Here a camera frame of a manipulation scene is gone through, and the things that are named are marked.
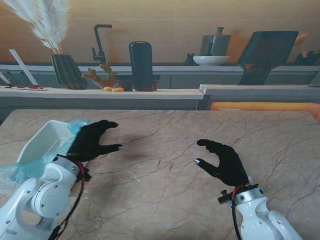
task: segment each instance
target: yellow fruit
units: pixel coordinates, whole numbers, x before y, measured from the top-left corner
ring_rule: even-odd
[[[124,92],[125,90],[122,87],[113,88],[112,92]]]
[[[103,88],[103,90],[105,90],[106,92],[111,92],[111,91],[113,90],[113,88],[112,88],[112,87],[109,87],[109,86],[105,86],[105,87]]]

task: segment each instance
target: white plastic container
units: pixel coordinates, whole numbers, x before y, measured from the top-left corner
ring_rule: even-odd
[[[23,147],[17,162],[26,164],[54,153],[73,136],[68,123],[50,120]]]

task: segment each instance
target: wooden wall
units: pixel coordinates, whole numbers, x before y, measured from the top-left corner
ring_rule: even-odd
[[[217,27],[231,34],[227,55],[235,62],[254,31],[310,32],[308,51],[320,48],[319,0],[70,0],[70,28],[63,41],[76,62],[95,62],[98,51],[94,26],[112,62],[129,62],[128,45],[148,41],[153,62],[184,62],[187,53],[199,54],[202,36]],[[0,3],[0,62],[13,62],[8,49],[16,49],[26,62],[50,62],[51,50],[33,36],[28,25]],[[294,60],[299,50],[292,50]]]

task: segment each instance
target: black faucet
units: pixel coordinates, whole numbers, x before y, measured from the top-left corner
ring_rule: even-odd
[[[102,64],[106,64],[107,60],[106,60],[105,52],[102,51],[102,46],[101,46],[101,42],[100,42],[98,28],[110,28],[111,29],[112,25],[110,25],[110,24],[98,24],[98,25],[94,26],[94,34],[95,34],[96,42],[98,44],[99,52],[98,52],[98,55],[97,55],[95,48],[94,47],[92,48],[93,60],[100,61]]]

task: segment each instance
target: countertop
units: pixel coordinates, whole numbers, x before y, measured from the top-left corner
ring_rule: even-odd
[[[157,91],[106,92],[102,89],[69,90],[47,88],[47,91],[18,90],[0,86],[0,97],[49,98],[49,99],[163,99],[202,100],[199,89],[158,89]]]
[[[268,208],[282,213],[304,240],[319,238],[320,125],[309,113],[16,110],[0,126],[1,164],[14,163],[48,120],[74,118],[116,121],[119,127],[101,143],[125,148],[88,164],[92,179],[62,240],[236,239],[231,209],[217,200],[233,188],[193,163],[218,163],[197,146],[201,138],[233,146]]]
[[[270,100],[320,103],[320,87],[312,85],[218,85],[201,84],[213,100]]]

